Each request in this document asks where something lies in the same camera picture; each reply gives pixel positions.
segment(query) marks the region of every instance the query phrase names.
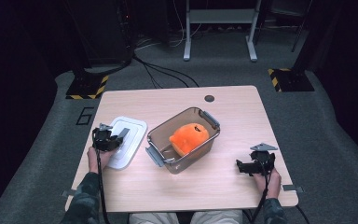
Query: yellow and black hazard tape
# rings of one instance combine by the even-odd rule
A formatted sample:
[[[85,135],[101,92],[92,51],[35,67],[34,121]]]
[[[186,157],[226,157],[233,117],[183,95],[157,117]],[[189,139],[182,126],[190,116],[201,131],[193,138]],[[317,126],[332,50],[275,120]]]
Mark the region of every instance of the yellow and black hazard tape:
[[[109,76],[105,76],[102,81],[101,85],[95,94],[90,95],[66,95],[66,99],[73,99],[73,100],[86,100],[86,99],[98,99],[103,94],[104,87],[106,85],[107,79]]]
[[[282,91],[281,86],[279,85],[278,79],[275,76],[275,71],[290,71],[290,69],[288,68],[282,68],[282,69],[269,69],[268,73],[269,73],[269,77],[271,78],[272,81],[272,85],[275,88],[275,91]]]

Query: person's hand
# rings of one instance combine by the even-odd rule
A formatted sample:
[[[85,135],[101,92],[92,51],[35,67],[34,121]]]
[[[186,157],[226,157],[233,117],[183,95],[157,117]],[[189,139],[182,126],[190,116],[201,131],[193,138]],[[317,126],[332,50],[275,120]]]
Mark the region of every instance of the person's hand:
[[[274,168],[272,169],[270,175],[267,175],[267,179],[269,179],[268,183],[268,198],[278,199],[279,193],[281,191],[281,175]],[[258,191],[262,194],[264,189],[266,188],[266,178],[261,174],[253,174],[255,177],[255,183],[257,184]]]
[[[110,157],[115,153],[112,151],[100,151],[101,158],[101,170],[106,166],[109,162]],[[87,152],[87,156],[89,157],[89,171],[95,174],[98,174],[98,162],[97,162],[97,153],[94,147],[89,147],[89,151]]]

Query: wooden table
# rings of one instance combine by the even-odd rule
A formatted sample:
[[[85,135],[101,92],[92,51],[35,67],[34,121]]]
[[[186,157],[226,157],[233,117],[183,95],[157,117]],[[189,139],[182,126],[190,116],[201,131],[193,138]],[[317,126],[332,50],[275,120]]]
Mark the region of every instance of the wooden table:
[[[214,101],[204,100],[212,95]],[[110,124],[125,116],[143,120],[148,131],[183,110],[196,106],[220,122],[221,133],[211,151],[178,175],[158,167],[145,151],[146,137],[131,164],[122,171],[105,168],[103,183],[108,212],[150,212],[217,210],[257,207],[260,194],[254,178],[240,173],[236,160],[252,162],[253,147],[266,143],[279,147],[269,124],[258,91],[253,86],[229,86],[187,89],[107,91],[95,115],[89,139],[77,169],[72,189],[88,172],[87,151],[92,144],[91,131],[100,123]],[[292,184],[280,150],[275,166],[284,185]],[[295,206],[293,191],[282,191],[282,206]]]

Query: orange stuffed animal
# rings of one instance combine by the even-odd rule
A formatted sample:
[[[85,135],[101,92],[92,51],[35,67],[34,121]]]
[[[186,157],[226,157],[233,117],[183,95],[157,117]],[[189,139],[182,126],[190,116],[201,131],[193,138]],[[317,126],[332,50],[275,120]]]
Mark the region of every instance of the orange stuffed animal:
[[[198,123],[189,123],[177,129],[170,137],[170,142],[180,156],[185,156],[203,142],[208,140],[209,133]]]

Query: gray carpet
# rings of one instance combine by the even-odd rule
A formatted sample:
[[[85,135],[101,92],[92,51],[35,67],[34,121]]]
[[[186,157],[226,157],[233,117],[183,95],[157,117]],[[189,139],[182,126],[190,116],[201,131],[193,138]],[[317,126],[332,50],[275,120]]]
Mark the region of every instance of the gray carpet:
[[[340,128],[318,78],[307,72],[315,91],[277,93],[269,68],[291,67],[301,49],[290,52],[295,35],[265,30],[256,46],[257,63],[251,63],[244,33],[198,36],[190,62],[183,61],[184,42],[176,48],[158,44],[136,50],[136,55],[193,77],[201,87],[254,85],[280,145],[289,173],[306,192],[299,206],[310,223],[358,223],[358,146]],[[104,70],[106,67],[93,69]],[[155,73],[164,88],[182,88],[178,80]],[[72,186],[90,125],[76,125],[84,107],[92,115],[99,100],[65,100],[71,73],[57,77],[55,104],[26,159],[0,199],[0,223],[58,223]],[[183,77],[191,87],[194,84]],[[130,66],[108,79],[106,91],[154,89],[144,67]],[[296,208],[285,208],[290,223],[306,223]],[[109,214],[112,223],[126,223],[127,214]],[[262,214],[257,220],[262,223]]]

